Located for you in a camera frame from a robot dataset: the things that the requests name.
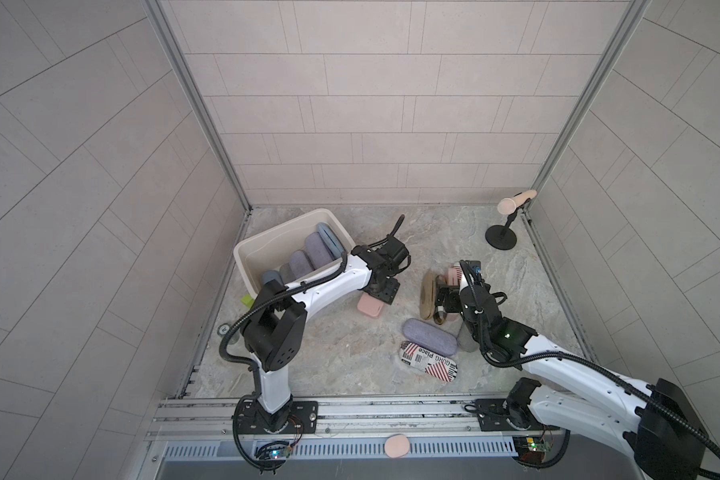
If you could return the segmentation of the blue oval case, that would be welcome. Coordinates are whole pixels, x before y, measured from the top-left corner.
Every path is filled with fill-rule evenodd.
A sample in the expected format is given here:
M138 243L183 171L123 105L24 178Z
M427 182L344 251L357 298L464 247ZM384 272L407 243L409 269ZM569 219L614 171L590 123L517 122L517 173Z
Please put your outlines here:
M276 282L279 285L284 285L285 282L278 270L267 270L261 275L261 284L266 285L270 282Z

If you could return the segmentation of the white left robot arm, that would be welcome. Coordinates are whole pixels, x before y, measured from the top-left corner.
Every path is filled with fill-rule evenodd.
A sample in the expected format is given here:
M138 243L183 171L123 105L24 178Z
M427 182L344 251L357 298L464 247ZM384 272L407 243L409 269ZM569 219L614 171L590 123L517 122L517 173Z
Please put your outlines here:
M234 417L267 433L282 431L294 404L288 365L301 348L308 321L354 291L392 304L400 286L396 276L410 264L408 248L388 234L343 252L340 262L319 276L290 284L267 282L249 311L222 336L218 348L222 360L243 364L253 374L253 393L240 400L243 412Z

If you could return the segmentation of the light blue case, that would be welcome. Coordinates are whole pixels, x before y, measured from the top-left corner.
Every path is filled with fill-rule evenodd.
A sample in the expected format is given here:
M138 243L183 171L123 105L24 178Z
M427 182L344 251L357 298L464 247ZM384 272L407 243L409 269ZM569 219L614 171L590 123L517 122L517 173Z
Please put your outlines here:
M326 223L317 224L318 235L333 259L339 259L345 252L344 246Z

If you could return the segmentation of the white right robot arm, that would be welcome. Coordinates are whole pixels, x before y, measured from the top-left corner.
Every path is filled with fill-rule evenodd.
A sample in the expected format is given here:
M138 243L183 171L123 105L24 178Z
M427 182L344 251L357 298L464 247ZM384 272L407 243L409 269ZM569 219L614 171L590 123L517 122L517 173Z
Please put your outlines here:
M536 421L583 435L632 457L651 479L720 479L720 446L679 386L620 375L504 316L507 296L492 291L477 261L461 261L457 278L425 281L422 302L460 315L488 364L525 372L504 401L514 427Z

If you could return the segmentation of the dark grey oval case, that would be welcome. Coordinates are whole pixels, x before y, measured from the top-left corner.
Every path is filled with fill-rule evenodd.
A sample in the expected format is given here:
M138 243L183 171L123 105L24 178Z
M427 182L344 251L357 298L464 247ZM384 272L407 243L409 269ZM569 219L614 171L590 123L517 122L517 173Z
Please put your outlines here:
M284 284L288 284L294 281L295 276L292 272L292 269L288 263L285 263L280 266L279 268L279 275L282 279L282 282Z

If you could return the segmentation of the lilac case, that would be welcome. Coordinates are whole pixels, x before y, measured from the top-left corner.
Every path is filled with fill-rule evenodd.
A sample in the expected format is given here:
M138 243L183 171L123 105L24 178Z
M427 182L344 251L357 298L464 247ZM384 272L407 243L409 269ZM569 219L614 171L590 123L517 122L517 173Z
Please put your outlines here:
M303 250L297 250L290 255L288 266L294 279L305 277L315 270L311 260Z

